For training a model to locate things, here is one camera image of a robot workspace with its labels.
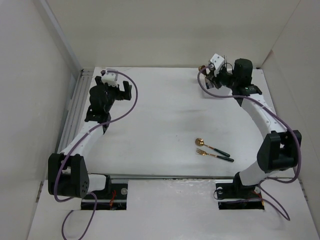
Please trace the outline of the gold spoon green handle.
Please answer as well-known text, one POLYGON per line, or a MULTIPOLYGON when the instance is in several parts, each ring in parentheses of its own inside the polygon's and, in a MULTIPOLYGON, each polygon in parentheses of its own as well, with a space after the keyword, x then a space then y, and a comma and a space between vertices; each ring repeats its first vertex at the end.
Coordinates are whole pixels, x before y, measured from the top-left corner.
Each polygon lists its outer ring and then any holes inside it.
POLYGON ((196 144, 197 146, 199 146, 199 147, 205 146, 205 147, 207 147, 207 148, 209 148, 209 149, 211 149, 211 150, 214 150, 215 152, 217 152, 217 153, 219 153, 219 154, 221 154, 221 155, 223 155, 223 156, 225 156, 225 157, 228 157, 228 158, 229 158, 229 157, 231 156, 229 153, 226 153, 226 152, 224 152, 224 151, 222 151, 222 150, 219 150, 219 149, 217 149, 217 148, 215 148, 215 147, 212 147, 212 146, 210 146, 210 145, 205 144, 205 142, 204 142, 204 140, 203 140, 202 138, 196 138, 196 139, 195 139, 195 144, 196 144))

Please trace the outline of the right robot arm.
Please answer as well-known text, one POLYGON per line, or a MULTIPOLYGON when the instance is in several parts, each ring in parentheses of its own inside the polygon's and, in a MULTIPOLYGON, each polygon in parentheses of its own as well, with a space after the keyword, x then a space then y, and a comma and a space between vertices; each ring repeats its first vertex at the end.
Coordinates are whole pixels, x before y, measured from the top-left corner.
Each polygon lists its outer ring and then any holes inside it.
POLYGON ((232 183, 219 183, 219 199, 248 199, 258 184, 276 171, 301 170, 302 135, 292 130, 269 108, 260 88, 252 83, 253 64, 250 60, 235 60, 231 72, 227 61, 214 54, 204 68, 207 88, 226 87, 232 91, 239 106, 245 110, 264 138, 257 152, 256 161, 247 169, 237 172, 232 183))

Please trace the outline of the aluminium rail frame left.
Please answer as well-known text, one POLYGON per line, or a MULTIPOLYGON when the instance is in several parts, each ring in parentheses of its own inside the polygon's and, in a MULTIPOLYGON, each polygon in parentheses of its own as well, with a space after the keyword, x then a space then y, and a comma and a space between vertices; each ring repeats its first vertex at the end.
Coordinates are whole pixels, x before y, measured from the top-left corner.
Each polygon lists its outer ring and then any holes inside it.
POLYGON ((77 78, 71 76, 68 96, 54 150, 55 153, 60 153, 77 135, 93 73, 94 70, 92 68, 84 68, 79 72, 77 78))

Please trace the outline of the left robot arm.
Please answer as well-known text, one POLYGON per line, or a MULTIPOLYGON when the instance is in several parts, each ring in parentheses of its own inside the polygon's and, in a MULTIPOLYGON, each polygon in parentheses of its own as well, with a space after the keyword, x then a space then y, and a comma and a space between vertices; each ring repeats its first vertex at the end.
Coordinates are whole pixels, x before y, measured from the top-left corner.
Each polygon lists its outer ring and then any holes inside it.
POLYGON ((120 90, 116 81, 99 76, 95 80, 96 85, 89 90, 90 105, 81 130, 65 149, 48 159, 50 195, 81 199, 91 191, 103 199, 111 195, 112 186, 107 183, 107 177, 90 175, 85 160, 112 123, 110 110, 114 102, 131 100, 132 85, 123 81, 124 90, 120 90))

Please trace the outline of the brown wooden spoon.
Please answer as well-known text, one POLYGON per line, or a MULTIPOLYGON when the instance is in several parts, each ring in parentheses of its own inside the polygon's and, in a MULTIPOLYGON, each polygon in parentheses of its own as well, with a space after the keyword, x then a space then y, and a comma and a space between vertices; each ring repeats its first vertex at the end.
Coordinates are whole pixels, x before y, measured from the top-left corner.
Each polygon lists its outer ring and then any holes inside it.
POLYGON ((198 67, 198 70, 201 71, 202 69, 204 69, 206 66, 205 65, 201 65, 198 67))

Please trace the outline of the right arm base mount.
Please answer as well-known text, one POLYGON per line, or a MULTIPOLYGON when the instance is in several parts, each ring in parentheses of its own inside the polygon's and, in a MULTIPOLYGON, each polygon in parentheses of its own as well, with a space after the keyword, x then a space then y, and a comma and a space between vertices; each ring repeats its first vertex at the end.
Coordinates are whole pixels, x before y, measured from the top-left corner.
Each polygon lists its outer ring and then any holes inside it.
POLYGON ((261 192, 257 185, 237 189, 232 182, 215 183, 214 198, 219 210, 264 210, 261 192))

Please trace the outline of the gold fork green handle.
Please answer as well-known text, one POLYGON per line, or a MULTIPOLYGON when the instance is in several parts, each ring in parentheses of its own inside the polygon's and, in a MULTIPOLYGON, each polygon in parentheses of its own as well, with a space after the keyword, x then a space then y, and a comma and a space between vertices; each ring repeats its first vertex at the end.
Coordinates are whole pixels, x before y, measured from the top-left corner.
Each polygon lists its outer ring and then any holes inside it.
POLYGON ((214 158, 217 158, 217 159, 221 159, 221 160, 224 160, 224 161, 227 161, 227 162, 231 162, 231 163, 233 163, 235 161, 234 159, 232 159, 230 157, 207 153, 206 151, 201 150, 199 148, 196 149, 196 153, 201 155, 201 156, 211 156, 211 157, 214 157, 214 158))

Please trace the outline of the white three-slot utensil container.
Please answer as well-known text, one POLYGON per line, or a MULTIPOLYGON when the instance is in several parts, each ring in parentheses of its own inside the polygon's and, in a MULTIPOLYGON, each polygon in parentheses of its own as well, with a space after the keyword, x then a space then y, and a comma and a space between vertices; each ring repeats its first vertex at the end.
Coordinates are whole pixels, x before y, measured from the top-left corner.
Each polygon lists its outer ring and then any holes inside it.
POLYGON ((214 86, 214 84, 210 81, 210 80, 208 80, 206 77, 204 77, 204 83, 205 83, 205 87, 206 87, 206 90, 208 91, 208 92, 210 92, 211 94, 213 94, 213 95, 217 95, 218 93, 217 93, 217 88, 214 86))

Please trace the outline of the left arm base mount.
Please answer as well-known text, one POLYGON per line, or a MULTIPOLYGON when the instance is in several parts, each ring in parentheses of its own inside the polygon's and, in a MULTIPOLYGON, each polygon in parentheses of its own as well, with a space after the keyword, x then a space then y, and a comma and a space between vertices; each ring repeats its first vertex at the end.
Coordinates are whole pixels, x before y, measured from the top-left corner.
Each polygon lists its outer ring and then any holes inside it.
POLYGON ((124 211, 127 209, 128 182, 109 179, 103 190, 95 190, 96 210, 124 211))

